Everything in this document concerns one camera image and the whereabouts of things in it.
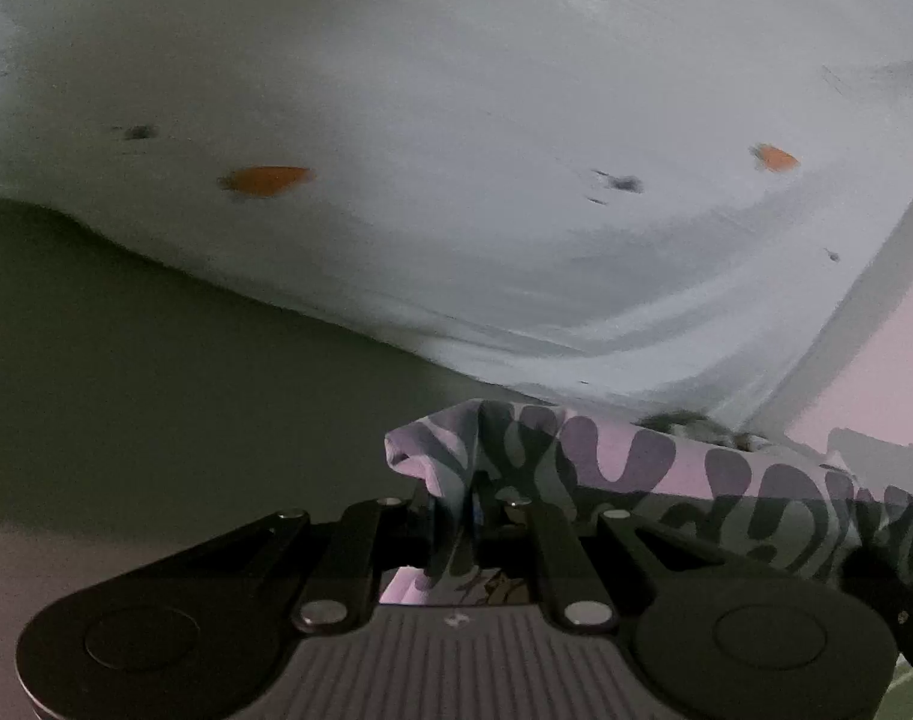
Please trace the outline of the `patterned garment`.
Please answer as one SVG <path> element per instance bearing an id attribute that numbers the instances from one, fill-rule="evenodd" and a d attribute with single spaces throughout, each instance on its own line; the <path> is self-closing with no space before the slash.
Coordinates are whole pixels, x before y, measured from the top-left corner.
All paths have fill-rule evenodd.
<path id="1" fill-rule="evenodd" d="M 450 514 L 468 494 L 518 494 L 573 522 L 624 509 L 692 538 L 832 585 L 857 546 L 883 548 L 913 589 L 913 496 L 843 461 L 783 445 L 743 450 L 562 406 L 469 400 L 396 427 L 391 470 Z"/>

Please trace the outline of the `grey folded garment on pile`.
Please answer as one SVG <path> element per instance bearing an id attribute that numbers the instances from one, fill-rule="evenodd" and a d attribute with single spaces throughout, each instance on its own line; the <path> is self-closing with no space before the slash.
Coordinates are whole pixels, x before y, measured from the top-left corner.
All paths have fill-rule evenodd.
<path id="1" fill-rule="evenodd" d="M 753 433 L 735 433 L 730 427 L 723 426 L 697 411 L 664 411 L 639 419 L 637 426 L 741 452 L 757 452 L 772 445 L 772 440 L 767 437 Z"/>

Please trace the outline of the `green cloth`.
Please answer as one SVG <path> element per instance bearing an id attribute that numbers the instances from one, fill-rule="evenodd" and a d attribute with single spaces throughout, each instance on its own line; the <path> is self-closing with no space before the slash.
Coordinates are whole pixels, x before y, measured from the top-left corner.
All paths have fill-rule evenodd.
<path id="1" fill-rule="evenodd" d="M 893 678 L 875 715 L 876 720 L 913 720 L 913 667 L 899 655 Z"/>

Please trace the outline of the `carrot print backdrop sheet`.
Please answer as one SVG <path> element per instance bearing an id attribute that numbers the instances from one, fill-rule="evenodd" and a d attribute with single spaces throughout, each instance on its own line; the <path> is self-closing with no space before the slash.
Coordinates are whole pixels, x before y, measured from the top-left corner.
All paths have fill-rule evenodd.
<path id="1" fill-rule="evenodd" d="M 0 0 L 0 197 L 516 392 L 740 424 L 913 202 L 913 0 Z"/>

